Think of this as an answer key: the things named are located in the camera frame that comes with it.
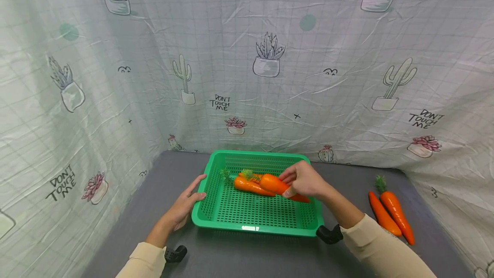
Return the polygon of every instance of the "fabric backdrop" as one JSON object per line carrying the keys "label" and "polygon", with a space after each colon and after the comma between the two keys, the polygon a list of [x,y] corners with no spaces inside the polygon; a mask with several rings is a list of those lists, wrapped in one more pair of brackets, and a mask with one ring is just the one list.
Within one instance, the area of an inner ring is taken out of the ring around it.
{"label": "fabric backdrop", "polygon": [[399,168],[494,277],[493,0],[0,7],[1,277],[81,275],[170,149]]}

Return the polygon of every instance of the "person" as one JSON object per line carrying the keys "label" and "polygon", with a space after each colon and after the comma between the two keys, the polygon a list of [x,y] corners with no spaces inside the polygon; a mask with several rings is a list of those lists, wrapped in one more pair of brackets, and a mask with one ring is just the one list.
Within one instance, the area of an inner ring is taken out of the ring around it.
{"label": "person", "polygon": [[[153,227],[145,242],[137,245],[117,278],[160,277],[165,267],[166,239],[173,230],[185,225],[194,203],[205,198],[205,193],[192,193],[205,177],[204,174],[200,175],[180,194],[173,206]],[[313,196],[331,210],[340,225],[345,245],[377,277],[436,277],[412,249],[361,212],[326,183],[307,162],[300,161],[287,168],[280,174],[280,179],[289,185],[284,197],[291,197],[296,193]]]}

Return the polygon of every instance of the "black bracket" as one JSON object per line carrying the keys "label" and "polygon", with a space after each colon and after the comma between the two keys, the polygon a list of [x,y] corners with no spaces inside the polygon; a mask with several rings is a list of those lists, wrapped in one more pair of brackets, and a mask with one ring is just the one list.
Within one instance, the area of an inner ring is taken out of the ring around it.
{"label": "black bracket", "polygon": [[325,226],[319,226],[316,231],[318,238],[322,239],[328,245],[336,244],[343,239],[339,224],[337,224],[332,230],[328,230]]}
{"label": "black bracket", "polygon": [[167,247],[165,252],[165,260],[167,263],[178,263],[183,260],[186,254],[187,249],[185,246],[180,245],[176,250]]}

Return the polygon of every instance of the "gray table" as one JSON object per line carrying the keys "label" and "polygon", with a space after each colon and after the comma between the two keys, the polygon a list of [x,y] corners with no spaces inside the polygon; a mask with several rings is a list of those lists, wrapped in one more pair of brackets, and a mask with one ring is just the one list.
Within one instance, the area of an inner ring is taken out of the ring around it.
{"label": "gray table", "polygon": [[[208,154],[190,152],[167,151],[160,155],[83,277],[117,275],[137,243],[146,238],[179,193],[202,174],[208,160]],[[371,217],[374,215],[367,193],[376,175],[386,175],[390,190],[399,198],[412,225],[416,239],[413,250],[439,278],[471,276],[442,227],[402,172],[350,165],[313,165],[325,180]],[[336,220],[325,208],[323,215],[325,225],[332,229]],[[181,263],[166,265],[162,277],[374,277],[342,242],[325,245],[318,238],[199,229],[189,222],[169,239],[168,246],[179,245],[185,245],[188,254]]]}

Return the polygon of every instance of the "orange carrot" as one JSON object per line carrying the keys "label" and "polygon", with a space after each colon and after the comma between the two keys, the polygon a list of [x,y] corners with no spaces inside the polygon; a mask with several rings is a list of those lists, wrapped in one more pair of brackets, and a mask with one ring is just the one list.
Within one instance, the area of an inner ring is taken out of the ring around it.
{"label": "orange carrot", "polygon": [[259,184],[252,183],[241,176],[237,176],[233,181],[233,187],[237,190],[248,191],[260,194],[261,196],[275,196],[274,193],[264,190]]}
{"label": "orange carrot", "polygon": [[389,211],[391,217],[393,217],[393,220],[402,231],[404,238],[407,239],[407,242],[410,245],[414,245],[415,238],[413,238],[412,227],[404,216],[398,198],[391,191],[387,191],[386,180],[383,176],[376,177],[375,185],[377,190],[381,194],[379,199],[383,203],[384,207],[386,207],[386,209]]}
{"label": "orange carrot", "polygon": [[384,209],[381,201],[379,201],[377,196],[372,191],[369,191],[369,202],[374,215],[376,216],[377,223],[379,223],[380,226],[382,226],[385,230],[387,230],[394,236],[401,236],[402,232],[400,228],[397,226],[396,222],[394,222],[391,216],[389,216],[386,209]]}
{"label": "orange carrot", "polygon": [[238,174],[238,176],[241,176],[248,181],[253,181],[254,183],[257,184],[259,184],[259,182],[261,181],[262,175],[263,174],[254,174],[252,170],[248,170],[248,169],[243,169],[241,173]]}
{"label": "orange carrot", "polygon": [[[289,186],[283,181],[279,180],[278,177],[271,174],[264,174],[261,177],[260,186],[264,190],[271,191],[273,193],[279,194],[280,196],[289,188]],[[310,199],[306,196],[301,196],[300,194],[296,194],[292,197],[289,197],[290,200],[294,200],[302,203],[310,203]]]}

